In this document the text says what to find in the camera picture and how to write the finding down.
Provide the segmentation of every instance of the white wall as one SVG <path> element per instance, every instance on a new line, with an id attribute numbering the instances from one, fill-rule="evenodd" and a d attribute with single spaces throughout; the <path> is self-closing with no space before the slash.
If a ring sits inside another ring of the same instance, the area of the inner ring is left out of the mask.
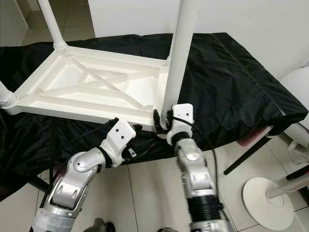
<path id="1" fill-rule="evenodd" d="M 15 0 L 0 0 L 0 46 L 19 46 L 28 29 Z"/>
<path id="2" fill-rule="evenodd" d="M 170 33 L 179 0 L 88 0 L 96 37 Z M 228 32 L 276 78 L 309 57 L 309 0 L 203 0 L 195 32 Z"/>

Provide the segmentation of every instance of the white cord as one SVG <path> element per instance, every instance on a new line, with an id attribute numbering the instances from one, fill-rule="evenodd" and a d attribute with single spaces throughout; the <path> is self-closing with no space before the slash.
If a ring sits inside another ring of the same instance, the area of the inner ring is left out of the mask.
<path id="1" fill-rule="evenodd" d="M 293 153 L 298 153 L 299 155 L 301 155 L 305 160 L 302 161 L 298 161 L 295 160 L 295 158 L 293 158 Z M 307 157 L 304 153 L 300 152 L 300 151 L 296 151 L 295 149 L 293 149 L 292 151 L 290 151 L 290 159 L 296 163 L 296 164 L 301 164 L 301 163 L 309 163 L 309 157 Z"/>

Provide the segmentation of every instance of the chair leg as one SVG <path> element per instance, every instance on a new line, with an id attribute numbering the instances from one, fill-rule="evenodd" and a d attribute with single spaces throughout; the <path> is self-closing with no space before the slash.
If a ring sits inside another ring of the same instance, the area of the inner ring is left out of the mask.
<path id="1" fill-rule="evenodd" d="M 239 157 L 231 166 L 229 166 L 223 173 L 228 175 L 231 171 L 241 165 L 247 158 L 254 154 L 258 149 L 264 146 L 271 138 L 264 136 L 256 144 L 254 144 L 248 151 L 246 151 L 241 157 Z"/>
<path id="2" fill-rule="evenodd" d="M 306 172 L 309 172 L 309 165 L 299 169 L 298 171 L 295 171 L 295 172 L 287 175 L 286 179 L 287 180 L 293 180 L 293 179 L 299 178 L 300 176 L 302 176 Z"/>
<path id="3" fill-rule="evenodd" d="M 49 186 L 49 184 L 47 184 L 45 181 L 43 181 L 38 176 L 33 177 L 28 183 L 43 192 L 46 192 Z"/>

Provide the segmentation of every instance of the black cable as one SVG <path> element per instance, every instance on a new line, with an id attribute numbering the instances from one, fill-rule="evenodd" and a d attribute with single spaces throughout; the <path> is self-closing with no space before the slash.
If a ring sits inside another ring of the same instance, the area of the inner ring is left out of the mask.
<path id="1" fill-rule="evenodd" d="M 55 164 L 55 156 L 56 156 L 56 151 L 55 151 L 55 146 L 56 146 L 56 134 L 58 133 L 58 127 L 57 127 L 58 121 L 55 120 L 55 118 L 52 118 L 51 121 L 51 130 L 50 130 L 50 154 L 51 154 L 51 160 L 49 163 L 49 185 L 46 193 L 50 192 L 51 189 L 53 188 L 54 181 L 53 181 L 53 170 L 54 170 L 54 164 Z M 44 206 L 44 203 L 47 198 L 47 194 L 44 194 L 40 208 Z"/>
<path id="2" fill-rule="evenodd" d="M 94 133 L 94 132 L 96 132 L 96 131 L 102 129 L 102 128 L 105 127 L 105 126 L 106 126 L 106 125 L 101 125 L 100 127 L 97 127 L 97 128 L 95 128 L 95 129 L 93 129 L 93 130 L 91 130 L 91 131 L 89 131 L 89 132 L 87 132 L 87 133 L 85 133 L 85 134 L 83 134 L 83 135 L 77 137 L 77 138 L 74 138 L 74 139 L 69 140 L 69 141 L 66 142 L 63 146 L 61 146 L 60 148 L 58 148 L 58 149 L 55 151 L 55 153 L 58 152 L 58 151 L 63 150 L 63 149 L 64 149 L 66 146 L 68 146 L 69 144 L 71 144 L 71 143 L 73 143 L 73 142 L 75 142 L 75 141 L 77 141 L 77 140 L 79 140 L 79 139 L 84 138 L 84 137 L 87 136 L 87 135 L 90 135 L 90 134 L 92 134 L 92 133 Z M 66 166 L 66 164 L 68 163 L 69 160 L 70 160 L 70 157 L 67 158 L 67 159 L 61 164 L 61 167 L 58 168 L 58 170 L 57 170 L 57 172 L 55 173 L 55 175 L 53 175 L 53 169 L 54 169 L 54 168 L 51 168 L 51 167 L 50 167 L 50 169 L 49 169 L 49 181 L 50 181 L 50 183 L 53 183 L 53 184 L 54 184 L 56 178 L 57 178 L 58 175 L 60 174 L 61 170 Z M 48 189 L 47 189 L 47 191 L 45 192 L 45 194 L 44 194 L 44 196 L 43 196 L 43 198 L 42 198 L 42 201 L 41 201 L 41 204 L 40 204 L 40 208 L 43 208 L 43 207 L 44 207 L 44 204 L 45 204 L 45 201 L 46 201 L 46 199 L 47 199 L 47 196 L 48 196 L 48 194 L 50 193 L 50 191 L 51 191 L 52 189 L 53 189 L 53 185 L 50 184 L 49 187 L 48 187 Z"/>
<path id="3" fill-rule="evenodd" d="M 203 137 L 203 139 L 208 143 L 210 149 L 212 150 L 212 155 L 213 155 L 213 160 L 214 160 L 214 168 L 215 168 L 215 182 L 216 182 L 216 192 L 217 192 L 217 196 L 218 196 L 218 201 L 219 201 L 219 183 L 218 183 L 218 166 L 217 166 L 217 157 L 216 157 L 216 152 L 214 151 L 214 146 L 212 144 L 212 142 L 204 135 L 203 131 L 197 127 L 196 125 L 184 120 L 184 119 L 181 119 L 181 118 L 178 118 L 178 117 L 171 117 L 171 119 L 174 119 L 176 121 L 180 121 L 180 122 L 183 122 L 189 126 L 191 126 L 192 128 L 196 129 L 200 135 Z M 224 215 L 224 217 L 226 218 L 227 221 L 229 221 L 229 219 L 227 218 L 224 210 L 222 209 L 222 213 Z"/>

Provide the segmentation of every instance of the black wire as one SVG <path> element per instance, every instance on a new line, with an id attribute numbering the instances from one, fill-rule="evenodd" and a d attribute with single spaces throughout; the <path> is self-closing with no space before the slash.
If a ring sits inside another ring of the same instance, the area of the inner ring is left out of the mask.
<path id="1" fill-rule="evenodd" d="M 214 146 L 212 144 L 212 142 L 204 135 L 203 131 L 197 127 L 196 125 L 184 120 L 184 119 L 181 119 L 181 118 L 178 118 L 178 117 L 171 117 L 171 119 L 174 119 L 176 121 L 180 121 L 180 122 L 183 122 L 189 126 L 191 126 L 192 128 L 196 129 L 200 135 L 203 137 L 203 139 L 208 143 L 210 149 L 212 150 L 212 155 L 213 155 L 213 160 L 214 160 L 214 169 L 215 169 L 215 184 L 216 184 L 216 192 L 217 192 L 217 196 L 218 196 L 218 201 L 219 201 L 219 183 L 218 183 L 218 166 L 217 166 L 217 157 L 216 157 L 216 152 L 214 151 Z M 222 209 L 222 213 L 224 215 L 224 217 L 226 218 L 226 220 L 229 221 L 229 219 L 227 218 L 224 210 Z"/>
<path id="2" fill-rule="evenodd" d="M 73 142 L 75 142 L 75 141 L 77 141 L 77 140 L 79 140 L 79 139 L 84 138 L 84 137 L 87 136 L 87 135 L 90 135 L 90 134 L 92 134 L 92 133 L 94 133 L 94 132 L 96 132 L 96 131 L 102 129 L 102 128 L 105 127 L 105 126 L 106 126 L 106 125 L 102 125 L 102 126 L 100 126 L 100 127 L 97 127 L 97 128 L 95 128 L 95 129 L 93 129 L 93 130 L 91 130 L 91 131 L 89 131 L 89 132 L 87 132 L 87 133 L 85 133 L 85 134 L 83 134 L 83 135 L 77 137 L 77 138 L 74 138 L 74 139 L 69 140 L 69 141 L 66 142 L 63 146 L 61 146 L 60 148 L 58 148 L 58 149 L 55 151 L 55 153 L 58 152 L 58 151 L 63 150 L 63 149 L 64 149 L 66 146 L 68 146 L 69 144 L 71 144 L 71 143 L 73 143 Z M 61 167 L 58 168 L 58 170 L 57 170 L 57 172 L 55 173 L 54 176 L 53 176 L 53 169 L 54 169 L 54 168 L 50 168 L 50 169 L 49 169 L 49 181 L 50 181 L 50 183 L 54 183 L 54 181 L 56 180 L 56 178 L 57 178 L 58 175 L 60 174 L 61 170 L 66 166 L 66 164 L 67 164 L 67 162 L 68 162 L 69 160 L 70 160 L 70 157 L 67 158 L 67 159 L 61 164 Z M 48 196 L 48 194 L 50 193 L 50 191 L 52 190 L 52 188 L 53 188 L 53 185 L 50 184 L 50 185 L 48 186 L 47 191 L 45 192 L 45 194 L 44 194 L 44 196 L 43 196 L 43 198 L 42 198 L 42 201 L 41 201 L 41 204 L 40 204 L 40 208 L 43 208 L 43 207 L 44 207 L 44 204 L 45 204 L 45 201 L 46 201 L 46 199 L 47 199 L 47 196 Z"/>

